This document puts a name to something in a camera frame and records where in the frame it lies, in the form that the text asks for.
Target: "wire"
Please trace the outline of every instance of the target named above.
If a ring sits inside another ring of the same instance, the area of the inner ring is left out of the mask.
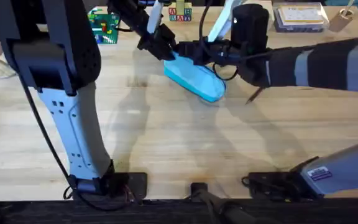
[[[101,207],[97,207],[97,206],[93,205],[91,202],[89,202],[87,199],[85,199],[85,198],[82,196],[82,194],[81,194],[79,191],[77,191],[77,189],[76,189],[75,186],[72,186],[72,185],[70,184],[68,172],[67,172],[67,170],[65,169],[65,167],[63,166],[62,161],[60,160],[60,158],[59,158],[59,156],[58,156],[58,154],[57,154],[57,152],[56,152],[56,150],[55,150],[55,148],[54,148],[54,146],[53,146],[53,144],[52,144],[52,142],[51,142],[51,140],[50,140],[50,138],[49,138],[48,132],[47,132],[47,130],[45,129],[44,123],[43,123],[42,120],[41,120],[41,117],[40,117],[40,115],[39,115],[39,113],[38,113],[37,107],[35,106],[35,103],[34,103],[34,100],[33,100],[33,98],[32,98],[32,95],[31,95],[31,93],[30,93],[30,90],[29,90],[29,88],[27,87],[27,85],[25,84],[25,81],[24,81],[23,77],[22,77],[21,75],[18,75],[18,76],[19,76],[20,83],[22,84],[22,87],[23,87],[23,89],[24,89],[24,93],[25,93],[25,95],[26,95],[26,97],[27,97],[27,100],[29,101],[31,110],[32,110],[32,112],[33,112],[33,114],[34,114],[34,116],[35,116],[35,119],[37,120],[38,126],[39,126],[39,128],[41,129],[42,135],[44,136],[44,139],[45,139],[45,141],[46,141],[47,144],[48,144],[48,147],[49,147],[49,149],[50,149],[50,152],[52,153],[53,158],[55,158],[55,160],[56,160],[56,162],[57,162],[57,164],[58,164],[60,170],[62,171],[63,175],[64,175],[65,178],[66,178],[66,181],[68,182],[69,187],[64,191],[64,193],[63,193],[63,198],[69,199],[69,198],[72,197],[72,194],[74,193],[74,194],[76,194],[76,196],[77,196],[84,204],[86,204],[87,206],[89,206],[89,207],[91,207],[91,208],[93,208],[93,209],[95,209],[95,210],[101,211],[101,212],[115,212],[115,211],[121,210],[121,209],[126,208],[127,206],[129,206],[130,204],[122,203],[122,204],[120,204],[120,205],[118,205],[118,206],[116,206],[116,207],[113,207],[113,208],[101,208]],[[69,196],[66,196],[66,194],[67,194],[69,188],[72,189],[72,193],[70,193]]]
[[[117,26],[114,29],[117,30],[117,31],[121,31],[121,32],[133,32],[132,29],[123,29],[123,28],[119,27],[119,24],[121,23],[121,16],[120,15],[118,15],[118,16],[119,16],[118,23],[117,23]]]
[[[215,62],[218,62],[220,61],[220,57],[216,56],[216,55],[213,55],[211,53],[211,51],[206,47],[206,44],[205,44],[205,41],[204,41],[204,38],[203,38],[203,27],[204,27],[204,21],[205,21],[205,17],[206,17],[206,14],[208,12],[208,9],[209,7],[211,7],[213,3],[213,0],[209,0],[207,5],[205,6],[205,9],[203,11],[203,14],[201,15],[201,19],[200,19],[200,24],[198,26],[198,37],[199,37],[199,41],[200,41],[200,44],[203,48],[203,50],[208,54],[208,56],[210,56]]]
[[[234,72],[234,74],[232,75],[232,76],[230,76],[229,78],[222,78],[218,73],[217,73],[217,71],[216,71],[216,68],[215,68],[215,66],[217,65],[217,63],[214,63],[213,65],[212,65],[212,71],[215,73],[215,75],[216,75],[216,77],[218,77],[219,79],[221,79],[221,80],[224,80],[224,81],[230,81],[230,80],[232,80],[233,78],[235,78],[236,76],[237,76],[237,74],[238,74],[238,68],[236,69],[236,71]]]

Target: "toy block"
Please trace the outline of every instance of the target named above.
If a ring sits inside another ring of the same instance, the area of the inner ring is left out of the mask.
[[[184,21],[185,22],[190,22],[191,21],[191,16],[184,16]]]
[[[169,15],[169,21],[176,21],[177,15]]]
[[[190,16],[191,15],[191,8],[185,8],[185,16]]]
[[[176,15],[177,14],[177,9],[176,8],[168,8],[168,12],[169,14],[172,15]]]

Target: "black cable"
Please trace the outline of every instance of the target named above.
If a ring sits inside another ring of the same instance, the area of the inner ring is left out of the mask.
[[[39,113],[38,113],[37,107],[35,106],[35,103],[34,103],[34,100],[33,100],[33,98],[32,98],[32,95],[31,95],[31,93],[30,93],[30,90],[29,90],[28,86],[25,84],[25,81],[24,81],[24,79],[22,78],[22,76],[21,76],[21,75],[18,75],[18,76],[19,76],[20,83],[22,84],[22,87],[23,87],[23,89],[24,89],[24,93],[25,93],[25,95],[26,95],[26,97],[27,97],[27,100],[29,101],[31,110],[32,110],[32,112],[33,112],[33,114],[34,114],[34,116],[35,116],[35,119],[37,120],[38,126],[39,126],[39,128],[41,129],[42,135],[44,136],[44,139],[45,139],[45,141],[46,141],[47,144],[48,144],[48,147],[49,147],[49,149],[50,149],[50,152],[52,153],[53,158],[55,158],[57,164],[59,165],[60,170],[63,172],[63,175],[65,176],[66,181],[68,182],[69,187],[64,191],[64,193],[63,193],[63,198],[71,198],[72,193],[74,193],[74,194],[76,194],[76,196],[77,196],[84,204],[86,204],[87,206],[89,206],[89,207],[91,207],[91,208],[93,208],[93,209],[95,209],[95,210],[102,211],[102,212],[115,212],[115,211],[121,210],[121,209],[127,207],[128,205],[130,205],[130,204],[127,204],[127,203],[123,203],[123,204],[118,205],[118,206],[116,206],[116,207],[114,207],[114,208],[100,208],[100,207],[97,207],[97,206],[93,205],[91,202],[89,202],[87,199],[85,199],[85,198],[82,196],[82,194],[79,193],[79,191],[77,191],[77,189],[76,189],[75,186],[72,186],[72,185],[70,184],[68,172],[67,172],[67,170],[65,169],[65,167],[63,166],[62,161],[60,160],[60,158],[59,158],[59,156],[58,156],[58,154],[57,154],[57,152],[56,152],[56,150],[55,150],[55,148],[54,148],[54,146],[53,146],[53,144],[52,144],[52,142],[51,142],[51,140],[50,140],[50,138],[49,138],[48,132],[47,132],[47,130],[45,129],[44,123],[43,123],[42,120],[41,120],[41,117],[40,117],[40,115],[39,115]],[[66,194],[67,194],[67,191],[68,191],[69,188],[71,188],[73,192],[70,193],[69,196],[67,196]]]
[[[217,64],[216,63],[213,63],[213,65],[212,65],[212,71],[215,73],[215,75],[216,75],[216,77],[218,78],[218,79],[221,79],[221,80],[224,80],[224,81],[230,81],[230,80],[232,80],[233,78],[235,78],[236,76],[237,76],[237,74],[238,74],[238,68],[236,69],[236,71],[234,72],[234,74],[232,75],[232,76],[230,76],[229,78],[222,78],[219,74],[218,74],[218,72],[216,71],[216,68],[215,68],[215,66],[216,66]]]
[[[199,41],[201,44],[201,47],[203,48],[203,50],[208,54],[208,56],[210,56],[215,62],[220,61],[220,57],[214,55],[211,53],[211,51],[206,47],[204,38],[203,38],[203,27],[204,27],[204,21],[205,21],[205,17],[206,14],[208,12],[209,7],[211,7],[213,3],[213,0],[209,0],[207,5],[205,6],[205,9],[203,11],[203,14],[201,15],[201,19],[200,19],[200,24],[198,26],[198,37],[199,37]]]
[[[253,59],[253,58],[268,56],[268,55],[270,55],[270,54],[272,54],[272,51],[268,51],[268,52],[264,52],[264,53],[259,53],[259,54],[254,54],[254,55],[242,57],[242,58],[240,58],[240,61],[246,61],[246,60]]]
[[[123,28],[119,27],[119,24],[121,23],[121,16],[120,15],[118,15],[118,16],[119,16],[118,24],[114,29],[117,30],[117,31],[121,31],[121,32],[133,32],[132,29],[123,29]]]
[[[241,178],[241,183],[243,184],[244,187],[250,188],[250,181],[254,181],[260,185],[266,186],[266,187],[270,187],[271,189],[277,190],[277,191],[281,191],[284,192],[285,188],[279,185],[275,185],[275,184],[271,184],[267,181],[263,181],[263,180],[259,180],[259,179],[249,179],[249,177],[243,177]]]

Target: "black mount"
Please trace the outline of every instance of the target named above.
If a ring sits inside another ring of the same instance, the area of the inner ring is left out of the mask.
[[[138,49],[148,50],[159,60],[174,60],[172,48],[176,44],[175,34],[165,24],[161,24],[154,34],[148,33],[149,15],[144,8],[138,6],[136,0],[109,0],[108,2],[108,13],[119,15],[120,19],[140,36]]]
[[[99,76],[100,52],[82,2],[0,0],[0,41],[9,65],[39,92],[73,96]]]
[[[234,8],[231,21],[231,39],[208,42],[202,40],[179,42],[174,50],[182,57],[191,58],[195,65],[214,62],[219,65],[235,65],[239,58],[267,51],[267,24],[269,12],[259,4],[244,4]]]
[[[242,184],[249,188],[252,198],[279,202],[309,202],[319,200],[319,195],[301,176],[302,168],[318,159],[314,157],[294,167],[289,172],[250,172],[242,178]]]
[[[147,195],[147,174],[144,172],[115,172],[111,165],[102,178],[93,180],[69,177],[70,185],[76,186],[77,191],[88,201],[125,201],[128,194],[135,200],[142,200]]]

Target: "black robot arm segment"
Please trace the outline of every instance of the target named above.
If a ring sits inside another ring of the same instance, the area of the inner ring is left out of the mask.
[[[358,39],[272,50],[239,75],[256,86],[310,86],[358,91]]]
[[[48,24],[48,32],[37,24]],[[100,52],[82,3],[0,1],[0,41],[9,65],[38,91],[75,95],[99,76]]]
[[[358,144],[327,157],[315,157],[289,172],[251,172],[242,179],[253,198],[311,201],[358,189]]]
[[[159,25],[155,33],[148,33],[149,15],[144,7],[138,6],[134,0],[109,0],[108,13],[112,12],[119,15],[121,20],[140,36],[137,46],[139,49],[148,50],[159,60],[175,59],[172,54],[175,34],[165,24]]]

